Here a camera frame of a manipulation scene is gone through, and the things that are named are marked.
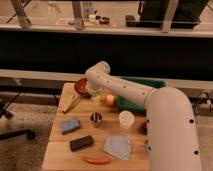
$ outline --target wooden tabletop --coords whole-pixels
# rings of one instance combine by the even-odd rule
[[[46,154],[43,160],[42,169],[45,171],[148,171],[149,161],[144,146],[146,136],[141,133],[141,126],[145,122],[145,117],[135,114],[135,123],[131,129],[124,131],[119,128],[119,110],[108,107],[103,100],[94,98],[81,98],[80,102],[64,114],[62,110],[66,105],[70,95],[76,93],[74,83],[64,84],[61,99],[55,120],[53,122]],[[109,90],[103,90],[101,96],[109,94]],[[90,115],[93,112],[101,113],[103,121],[99,128],[94,128],[90,122]],[[80,121],[81,128],[72,133],[62,135],[59,129],[60,124],[71,118]],[[83,136],[92,135],[94,144],[92,146],[72,152],[69,141]],[[102,150],[106,138],[110,135],[127,136],[132,141],[132,152],[128,161],[119,160]],[[105,165],[94,165],[86,163],[81,159],[82,155],[103,156],[111,158],[111,163]]]

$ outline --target small metal container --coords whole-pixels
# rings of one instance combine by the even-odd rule
[[[92,122],[93,127],[98,128],[101,125],[102,122],[102,116],[98,112],[92,113],[90,116],[90,120]]]

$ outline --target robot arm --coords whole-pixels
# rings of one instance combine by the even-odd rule
[[[89,93],[102,87],[147,109],[151,171],[202,171],[196,125],[191,103],[180,90],[153,87],[109,75],[110,67],[99,62],[86,71]]]

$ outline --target white cup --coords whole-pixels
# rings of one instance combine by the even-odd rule
[[[135,116],[132,112],[124,110],[119,114],[120,128],[127,130],[135,122]]]

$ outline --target white container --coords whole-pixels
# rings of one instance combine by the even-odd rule
[[[132,114],[132,112],[124,110],[119,114],[119,123],[121,129],[129,129],[134,122],[135,116]]]
[[[96,23],[96,15],[90,14],[89,15],[89,21],[90,21],[90,23]]]

